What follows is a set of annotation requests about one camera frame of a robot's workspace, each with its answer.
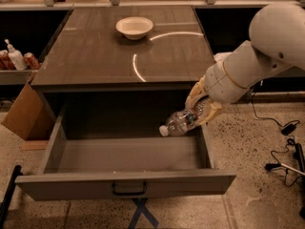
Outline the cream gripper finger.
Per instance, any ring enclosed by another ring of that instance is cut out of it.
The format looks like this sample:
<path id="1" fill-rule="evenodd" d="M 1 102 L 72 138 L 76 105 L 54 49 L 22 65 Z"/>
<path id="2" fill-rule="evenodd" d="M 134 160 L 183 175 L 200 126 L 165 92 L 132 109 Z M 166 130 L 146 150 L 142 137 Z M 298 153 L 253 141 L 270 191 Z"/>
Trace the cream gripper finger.
<path id="1" fill-rule="evenodd" d="M 224 108 L 221 103 L 212 100 L 201 100 L 194 105 L 194 110 L 197 115 L 195 123 L 197 125 L 203 125 L 214 117 L 216 117 L 220 111 Z"/>
<path id="2" fill-rule="evenodd" d="M 205 77 L 202 76 L 199 81 L 193 85 L 193 88 L 191 89 L 185 101 L 185 107 L 187 109 L 192 108 L 199 99 L 207 95 L 207 92 L 205 91 L 204 87 Z"/>

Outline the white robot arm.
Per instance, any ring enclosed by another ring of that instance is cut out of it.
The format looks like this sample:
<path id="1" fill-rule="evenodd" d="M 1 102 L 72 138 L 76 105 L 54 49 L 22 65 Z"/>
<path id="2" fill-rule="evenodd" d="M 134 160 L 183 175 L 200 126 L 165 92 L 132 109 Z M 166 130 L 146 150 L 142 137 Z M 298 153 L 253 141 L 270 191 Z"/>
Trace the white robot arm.
<path id="1" fill-rule="evenodd" d="M 252 19 L 248 40 L 233 52 L 215 56 L 215 63 L 190 91 L 185 107 L 192 108 L 206 96 L 203 114 L 196 120 L 205 124 L 255 83 L 291 67 L 305 69 L 305 10 L 290 3 L 267 5 Z"/>

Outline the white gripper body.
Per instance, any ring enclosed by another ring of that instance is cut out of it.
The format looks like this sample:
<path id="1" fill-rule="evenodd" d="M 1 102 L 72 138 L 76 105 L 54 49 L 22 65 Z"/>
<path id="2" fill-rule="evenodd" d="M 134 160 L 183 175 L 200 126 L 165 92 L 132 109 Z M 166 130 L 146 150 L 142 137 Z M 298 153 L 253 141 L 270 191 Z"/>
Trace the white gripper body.
<path id="1" fill-rule="evenodd" d="M 213 101 L 231 104 L 238 101 L 249 89 L 237 86 L 225 72 L 223 62 L 218 61 L 205 73 L 204 90 Z"/>

